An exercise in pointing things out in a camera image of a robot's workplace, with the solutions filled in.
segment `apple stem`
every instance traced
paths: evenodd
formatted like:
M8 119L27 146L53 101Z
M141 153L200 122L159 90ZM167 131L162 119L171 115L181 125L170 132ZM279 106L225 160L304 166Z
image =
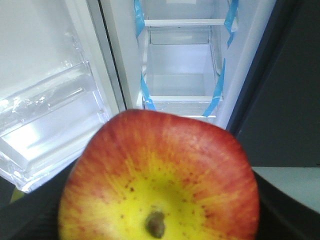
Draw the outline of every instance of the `apple stem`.
M165 233L165 215L161 211L151 212L145 221L146 230L154 238L161 239Z

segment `white refrigerator wall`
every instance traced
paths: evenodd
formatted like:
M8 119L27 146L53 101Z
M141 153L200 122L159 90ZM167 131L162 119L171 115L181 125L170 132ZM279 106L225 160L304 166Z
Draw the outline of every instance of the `white refrigerator wall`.
M0 23L0 175L29 192L119 107L85 0L3 0Z

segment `refrigerator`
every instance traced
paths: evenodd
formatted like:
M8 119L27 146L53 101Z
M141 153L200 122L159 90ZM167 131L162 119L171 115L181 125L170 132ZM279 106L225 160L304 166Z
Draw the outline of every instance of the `refrigerator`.
M34 191L126 109L226 129L275 2L1 1L0 176Z

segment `apple skin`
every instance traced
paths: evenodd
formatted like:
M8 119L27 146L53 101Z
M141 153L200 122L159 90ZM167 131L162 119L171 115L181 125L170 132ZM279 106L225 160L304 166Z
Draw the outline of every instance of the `apple skin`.
M259 193L238 141L212 124L150 110L124 111L88 143L65 185L62 240L253 240Z

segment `blue tape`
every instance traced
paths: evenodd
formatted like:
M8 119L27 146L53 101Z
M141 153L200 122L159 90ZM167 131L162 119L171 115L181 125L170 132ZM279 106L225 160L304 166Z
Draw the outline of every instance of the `blue tape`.
M142 74L141 74L140 85L141 85L142 95L143 95L143 98L144 98L144 102L146 103L147 109L156 111L156 107L155 107L154 102L152 101L152 99L150 97L148 86L147 86L147 84L145 82L145 79L142 76Z
M202 114L202 116L204 116L204 117L208 117L213 112L213 110L217 107L218 103L220 102L220 97L222 95L222 91L224 88L225 69L226 69L226 59L223 60L221 74L219 76L218 82L216 83L211 103L209 104L207 109Z
M224 20L224 26L230 34L229 40L227 42L228 48L235 36L235 33L232 31L232 24L234 23L235 18L237 16L238 6L239 6L239 0L232 0L229 10L226 14L226 18Z
M138 37L145 27L145 18L140 0L134 0L135 9L135 35Z

